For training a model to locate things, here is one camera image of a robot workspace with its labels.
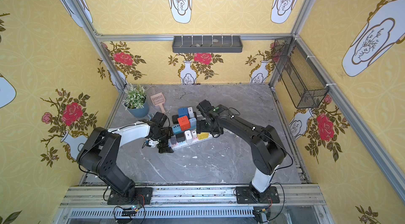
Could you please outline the white power strip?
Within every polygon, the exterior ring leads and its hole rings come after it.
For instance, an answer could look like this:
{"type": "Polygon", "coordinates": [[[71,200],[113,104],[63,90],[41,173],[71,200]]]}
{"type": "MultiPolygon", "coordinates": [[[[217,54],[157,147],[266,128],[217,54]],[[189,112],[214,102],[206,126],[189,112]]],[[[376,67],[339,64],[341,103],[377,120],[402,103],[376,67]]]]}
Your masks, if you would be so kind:
{"type": "Polygon", "coordinates": [[[175,151],[213,138],[210,133],[206,132],[197,134],[196,131],[191,131],[189,135],[191,136],[191,139],[186,138],[182,142],[177,142],[176,136],[173,136],[169,140],[169,147],[172,148],[173,151],[175,151]]]}

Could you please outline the black plug adapter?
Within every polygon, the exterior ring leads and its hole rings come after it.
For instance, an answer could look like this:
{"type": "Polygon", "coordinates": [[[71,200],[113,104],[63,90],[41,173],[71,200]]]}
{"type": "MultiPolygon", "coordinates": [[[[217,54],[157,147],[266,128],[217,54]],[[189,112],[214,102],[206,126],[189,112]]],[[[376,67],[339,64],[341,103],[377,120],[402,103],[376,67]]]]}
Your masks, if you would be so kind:
{"type": "Polygon", "coordinates": [[[176,134],[176,141],[177,141],[177,143],[184,142],[185,139],[186,139],[186,138],[185,138],[184,132],[181,132],[181,133],[179,133],[179,134],[176,134]]]}

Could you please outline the blue cube socket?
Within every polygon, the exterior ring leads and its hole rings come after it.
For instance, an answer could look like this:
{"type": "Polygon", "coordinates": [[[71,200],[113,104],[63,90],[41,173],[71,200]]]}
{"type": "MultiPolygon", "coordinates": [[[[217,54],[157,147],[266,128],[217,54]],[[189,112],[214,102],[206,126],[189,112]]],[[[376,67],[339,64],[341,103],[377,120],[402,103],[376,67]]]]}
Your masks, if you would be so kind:
{"type": "Polygon", "coordinates": [[[189,117],[188,108],[187,108],[187,107],[181,107],[181,108],[179,108],[179,109],[178,109],[178,116],[179,116],[179,117],[184,117],[184,116],[189,117]]]}

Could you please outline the yellow plug adapter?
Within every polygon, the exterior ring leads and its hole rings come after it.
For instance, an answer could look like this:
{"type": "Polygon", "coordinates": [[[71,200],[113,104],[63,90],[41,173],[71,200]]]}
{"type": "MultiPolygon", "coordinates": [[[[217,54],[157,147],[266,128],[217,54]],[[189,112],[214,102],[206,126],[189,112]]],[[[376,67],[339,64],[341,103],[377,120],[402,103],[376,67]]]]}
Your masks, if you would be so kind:
{"type": "Polygon", "coordinates": [[[198,140],[204,140],[206,138],[209,138],[209,136],[210,136],[210,134],[207,132],[202,132],[202,133],[197,134],[198,140]]]}

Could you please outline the grey wall shelf tray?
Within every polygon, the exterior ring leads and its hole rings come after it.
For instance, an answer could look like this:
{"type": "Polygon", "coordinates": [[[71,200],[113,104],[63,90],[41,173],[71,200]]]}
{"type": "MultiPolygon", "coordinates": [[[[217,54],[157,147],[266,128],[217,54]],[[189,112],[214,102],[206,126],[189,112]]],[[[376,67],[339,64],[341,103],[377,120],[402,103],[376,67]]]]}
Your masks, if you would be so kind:
{"type": "Polygon", "coordinates": [[[174,53],[241,53],[243,42],[238,35],[180,35],[172,42],[174,53]]]}

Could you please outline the potted green plant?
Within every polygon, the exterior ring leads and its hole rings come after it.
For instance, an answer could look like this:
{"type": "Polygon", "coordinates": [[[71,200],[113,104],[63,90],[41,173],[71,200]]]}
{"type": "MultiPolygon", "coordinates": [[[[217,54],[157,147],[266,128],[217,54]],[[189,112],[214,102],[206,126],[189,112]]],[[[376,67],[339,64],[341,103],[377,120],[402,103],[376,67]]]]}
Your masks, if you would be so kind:
{"type": "Polygon", "coordinates": [[[141,85],[127,85],[124,89],[126,98],[123,105],[131,115],[136,118],[143,118],[149,113],[146,90],[141,85]]]}

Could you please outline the red cube socket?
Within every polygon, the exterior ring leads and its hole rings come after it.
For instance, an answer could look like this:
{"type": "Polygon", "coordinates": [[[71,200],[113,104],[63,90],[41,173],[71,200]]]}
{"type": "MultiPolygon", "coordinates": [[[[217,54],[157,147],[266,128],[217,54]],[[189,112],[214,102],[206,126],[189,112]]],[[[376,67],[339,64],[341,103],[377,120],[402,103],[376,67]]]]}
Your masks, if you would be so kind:
{"type": "Polygon", "coordinates": [[[178,118],[178,123],[179,123],[180,129],[182,131],[186,131],[186,130],[191,128],[191,124],[190,124],[190,121],[189,121],[189,118],[188,118],[187,115],[179,117],[178,118]]]}

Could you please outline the pink plastic scoop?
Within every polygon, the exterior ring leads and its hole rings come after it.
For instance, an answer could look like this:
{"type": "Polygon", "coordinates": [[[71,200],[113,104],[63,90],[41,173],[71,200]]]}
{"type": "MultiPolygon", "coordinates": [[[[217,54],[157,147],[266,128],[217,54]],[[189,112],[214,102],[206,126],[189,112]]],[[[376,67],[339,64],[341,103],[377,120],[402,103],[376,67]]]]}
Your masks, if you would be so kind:
{"type": "Polygon", "coordinates": [[[154,106],[159,107],[161,110],[161,113],[166,113],[165,109],[164,109],[164,103],[165,103],[165,97],[163,95],[163,93],[157,93],[155,95],[152,95],[150,97],[152,103],[154,104],[154,106]]]}

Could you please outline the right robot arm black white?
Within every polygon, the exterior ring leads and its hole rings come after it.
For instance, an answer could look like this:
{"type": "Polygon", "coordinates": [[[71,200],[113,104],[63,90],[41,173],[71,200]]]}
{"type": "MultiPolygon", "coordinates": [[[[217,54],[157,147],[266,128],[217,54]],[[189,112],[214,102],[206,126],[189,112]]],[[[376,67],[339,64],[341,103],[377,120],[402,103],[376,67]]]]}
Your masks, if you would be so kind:
{"type": "Polygon", "coordinates": [[[271,185],[271,180],[281,168],[284,159],[289,155],[277,130],[273,126],[262,127],[240,117],[230,108],[223,105],[212,106],[207,100],[197,105],[203,119],[197,122],[198,133],[208,132],[218,137],[224,130],[234,133],[244,140],[251,148],[252,160],[256,167],[251,182],[253,191],[264,193],[271,185]]]}

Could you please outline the small white plug adapter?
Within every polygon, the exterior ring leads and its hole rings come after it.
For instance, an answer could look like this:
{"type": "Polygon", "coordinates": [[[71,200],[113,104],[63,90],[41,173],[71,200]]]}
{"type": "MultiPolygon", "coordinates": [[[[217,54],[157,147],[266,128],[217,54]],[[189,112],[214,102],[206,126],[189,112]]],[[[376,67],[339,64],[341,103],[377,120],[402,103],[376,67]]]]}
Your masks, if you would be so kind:
{"type": "Polygon", "coordinates": [[[197,140],[198,136],[197,136],[197,132],[196,131],[192,131],[192,139],[193,140],[197,140]]]}

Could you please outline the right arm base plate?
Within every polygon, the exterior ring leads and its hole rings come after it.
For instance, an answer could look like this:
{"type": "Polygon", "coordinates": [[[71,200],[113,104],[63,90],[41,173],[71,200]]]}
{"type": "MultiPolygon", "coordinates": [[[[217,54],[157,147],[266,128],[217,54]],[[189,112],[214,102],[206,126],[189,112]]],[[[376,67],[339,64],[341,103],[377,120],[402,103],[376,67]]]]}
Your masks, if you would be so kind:
{"type": "Polygon", "coordinates": [[[235,196],[238,204],[279,204],[279,194],[276,187],[268,187],[264,192],[254,187],[236,187],[235,196]]]}

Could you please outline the light blue socket base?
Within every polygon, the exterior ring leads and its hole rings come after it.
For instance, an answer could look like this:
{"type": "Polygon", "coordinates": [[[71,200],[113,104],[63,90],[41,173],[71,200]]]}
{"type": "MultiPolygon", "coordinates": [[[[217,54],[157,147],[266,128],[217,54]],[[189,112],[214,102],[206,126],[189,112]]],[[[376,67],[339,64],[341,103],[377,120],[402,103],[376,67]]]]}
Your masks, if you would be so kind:
{"type": "MultiPolygon", "coordinates": [[[[196,120],[195,118],[190,118],[189,121],[190,121],[190,124],[191,124],[191,128],[188,129],[188,130],[195,130],[195,129],[196,129],[197,120],[196,120]]],[[[184,132],[184,131],[182,131],[182,130],[180,129],[179,124],[176,124],[176,125],[172,126],[172,130],[173,130],[173,133],[174,133],[175,135],[176,135],[176,134],[179,134],[180,132],[184,132]]]]}

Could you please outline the grey purple plug adapter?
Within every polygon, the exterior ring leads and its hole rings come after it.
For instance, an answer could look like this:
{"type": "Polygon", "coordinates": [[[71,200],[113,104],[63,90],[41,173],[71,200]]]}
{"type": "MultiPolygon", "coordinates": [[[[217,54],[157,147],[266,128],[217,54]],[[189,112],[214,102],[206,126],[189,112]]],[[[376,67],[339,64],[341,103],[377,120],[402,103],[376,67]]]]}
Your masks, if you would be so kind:
{"type": "Polygon", "coordinates": [[[170,138],[170,143],[171,143],[171,145],[176,145],[176,144],[177,144],[177,138],[176,138],[176,136],[172,136],[172,137],[170,138]]]}

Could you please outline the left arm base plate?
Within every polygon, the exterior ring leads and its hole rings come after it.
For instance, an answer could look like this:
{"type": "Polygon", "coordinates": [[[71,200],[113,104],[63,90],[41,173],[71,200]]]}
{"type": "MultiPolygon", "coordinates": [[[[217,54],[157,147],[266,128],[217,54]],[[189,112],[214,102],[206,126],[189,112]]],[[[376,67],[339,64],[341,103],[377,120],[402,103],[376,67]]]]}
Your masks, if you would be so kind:
{"type": "Polygon", "coordinates": [[[153,196],[152,187],[131,188],[128,193],[121,195],[114,190],[111,191],[107,200],[108,205],[149,205],[153,196]]]}

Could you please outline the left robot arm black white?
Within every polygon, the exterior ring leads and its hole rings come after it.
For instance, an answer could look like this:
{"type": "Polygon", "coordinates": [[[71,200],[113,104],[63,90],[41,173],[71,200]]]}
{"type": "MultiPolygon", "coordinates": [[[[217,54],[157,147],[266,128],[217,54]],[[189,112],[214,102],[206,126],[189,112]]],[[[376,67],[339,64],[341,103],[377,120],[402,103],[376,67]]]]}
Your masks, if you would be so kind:
{"type": "Polygon", "coordinates": [[[157,148],[160,154],[173,153],[169,140],[173,129],[165,126],[168,117],[157,112],[151,120],[142,119],[117,129],[98,127],[92,131],[77,157],[79,167],[97,175],[112,192],[122,198],[134,200],[138,196],[151,196],[151,188],[136,188],[135,182],[117,166],[120,147],[138,139],[146,139],[144,146],[157,148]]]}

